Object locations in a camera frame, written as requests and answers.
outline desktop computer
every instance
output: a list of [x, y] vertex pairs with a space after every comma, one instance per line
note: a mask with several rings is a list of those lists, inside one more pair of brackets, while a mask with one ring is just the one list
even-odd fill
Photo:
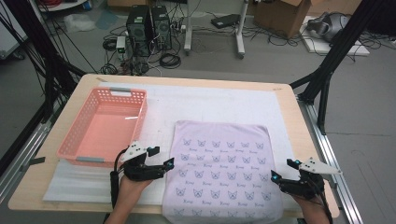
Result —
[[170, 20], [165, 6], [151, 8], [152, 23], [154, 27], [154, 38], [157, 50], [171, 49]]
[[126, 28], [131, 40], [133, 55], [148, 57], [151, 53], [149, 44], [153, 39], [149, 7], [145, 5], [132, 6]]

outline lavender towel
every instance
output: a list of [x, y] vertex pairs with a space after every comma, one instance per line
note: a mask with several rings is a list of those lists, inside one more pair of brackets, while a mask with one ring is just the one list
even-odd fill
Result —
[[282, 217], [268, 130], [258, 125], [178, 121], [163, 215], [172, 223], [270, 223]]

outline human hand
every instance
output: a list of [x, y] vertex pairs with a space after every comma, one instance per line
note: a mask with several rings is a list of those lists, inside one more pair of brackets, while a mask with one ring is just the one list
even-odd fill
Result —
[[313, 198], [307, 200], [305, 198], [291, 195], [294, 201], [300, 205], [303, 216], [308, 224], [327, 224], [330, 223], [328, 217], [326, 216], [325, 210], [322, 206], [322, 200], [320, 198]]
[[120, 182], [119, 195], [113, 212], [108, 217], [106, 224], [123, 224], [143, 192], [153, 180], [133, 181], [123, 176]]

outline pink basket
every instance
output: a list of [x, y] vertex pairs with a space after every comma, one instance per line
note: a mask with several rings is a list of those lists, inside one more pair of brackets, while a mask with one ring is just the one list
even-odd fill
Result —
[[75, 165], [112, 167], [138, 140], [147, 112], [146, 91], [93, 88], [57, 156]]

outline tabletop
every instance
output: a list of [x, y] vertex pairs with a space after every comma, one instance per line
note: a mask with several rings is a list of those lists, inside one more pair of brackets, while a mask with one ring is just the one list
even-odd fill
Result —
[[[32, 165], [27, 170], [21, 183], [8, 202], [8, 207], [10, 209], [85, 212], [110, 212], [112, 210], [110, 203], [62, 203], [45, 202], [42, 200], [59, 162], [56, 151], [67, 135], [67, 131], [84, 104], [90, 90], [98, 86], [101, 82], [272, 91], [275, 93], [278, 100], [295, 158], [307, 159], [309, 157], [318, 157], [318, 153], [316, 152], [314, 142], [305, 124], [300, 107], [288, 84], [168, 77], [86, 75], [78, 83], [78, 86], [64, 107], [60, 117], [53, 125], [46, 141], [35, 156], [36, 158], [45, 157], [45, 162]], [[328, 184], [326, 185], [326, 198], [332, 216], [338, 217], [339, 209]], [[133, 212], [142, 214], [161, 214], [162, 208], [159, 205], [137, 205]], [[302, 214], [301, 211], [285, 211], [285, 216], [301, 217]]]

